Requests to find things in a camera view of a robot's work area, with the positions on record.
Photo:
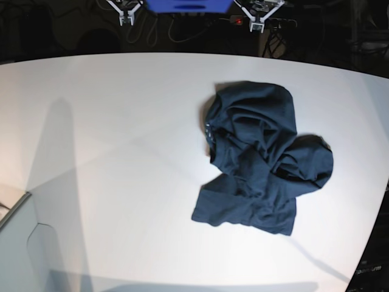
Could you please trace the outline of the dark blue t-shirt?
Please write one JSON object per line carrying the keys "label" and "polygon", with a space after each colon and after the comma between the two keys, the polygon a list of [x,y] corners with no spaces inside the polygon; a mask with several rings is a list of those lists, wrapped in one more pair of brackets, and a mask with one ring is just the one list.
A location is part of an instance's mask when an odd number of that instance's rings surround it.
{"label": "dark blue t-shirt", "polygon": [[280,85],[245,81],[220,89],[204,134],[221,173],[201,187],[194,221],[288,236],[297,198],[331,178],[331,147],[320,136],[297,133],[292,95]]}

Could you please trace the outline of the black power strip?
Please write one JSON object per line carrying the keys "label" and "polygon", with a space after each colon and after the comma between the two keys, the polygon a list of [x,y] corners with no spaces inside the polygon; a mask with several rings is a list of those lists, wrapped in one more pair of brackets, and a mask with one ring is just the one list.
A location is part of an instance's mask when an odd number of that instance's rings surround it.
{"label": "black power strip", "polygon": [[[227,20],[234,25],[241,26],[244,24],[246,20],[248,20],[247,16],[242,15],[231,15]],[[270,25],[273,25],[274,28],[282,28],[282,27],[291,27],[291,28],[297,28],[298,22],[295,19],[286,19],[286,18],[275,18],[270,17],[267,20],[265,20],[266,28],[268,28]]]}

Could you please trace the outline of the blue plastic bin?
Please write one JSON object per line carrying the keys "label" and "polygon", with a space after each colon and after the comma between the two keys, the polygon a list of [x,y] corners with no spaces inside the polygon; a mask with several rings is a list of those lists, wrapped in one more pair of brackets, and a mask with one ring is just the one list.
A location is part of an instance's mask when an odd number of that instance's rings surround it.
{"label": "blue plastic bin", "polygon": [[225,13],[233,0],[149,0],[147,7],[156,13]]}

